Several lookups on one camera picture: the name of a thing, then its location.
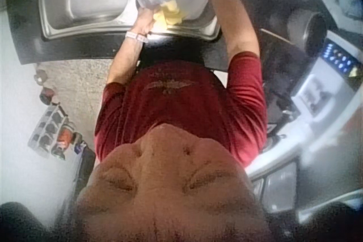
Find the blue display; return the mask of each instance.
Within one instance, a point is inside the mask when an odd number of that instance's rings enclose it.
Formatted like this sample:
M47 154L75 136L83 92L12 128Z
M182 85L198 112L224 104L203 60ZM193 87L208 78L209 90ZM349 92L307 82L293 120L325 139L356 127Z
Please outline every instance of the blue display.
M321 57L345 78L354 77L351 74L362 68L358 60L330 39L326 39Z

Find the white wall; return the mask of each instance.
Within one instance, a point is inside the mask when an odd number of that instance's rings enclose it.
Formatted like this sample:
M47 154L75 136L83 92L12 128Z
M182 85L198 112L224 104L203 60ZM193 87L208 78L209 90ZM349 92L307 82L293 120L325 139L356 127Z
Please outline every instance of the white wall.
M6 12L0 20L0 202L20 202L51 226L70 190L77 160L73 154L66 162L44 159L27 146L47 106L39 99L34 65L20 65Z

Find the nose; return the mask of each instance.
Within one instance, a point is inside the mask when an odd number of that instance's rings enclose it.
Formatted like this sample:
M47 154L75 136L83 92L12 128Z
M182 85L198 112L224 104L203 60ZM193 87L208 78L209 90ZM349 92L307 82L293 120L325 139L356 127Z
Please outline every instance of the nose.
M194 135L171 125L149 131L140 143L142 156L138 192L182 190L185 165L192 164L189 150Z

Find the yellow sponge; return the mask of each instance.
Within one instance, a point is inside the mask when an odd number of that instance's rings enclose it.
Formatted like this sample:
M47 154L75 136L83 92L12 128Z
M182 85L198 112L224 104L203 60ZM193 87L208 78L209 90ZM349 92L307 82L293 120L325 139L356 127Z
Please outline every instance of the yellow sponge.
M156 30L165 30L168 25L174 26L183 22L186 14L178 8L176 0L171 0L161 4L161 9L154 14L154 28Z

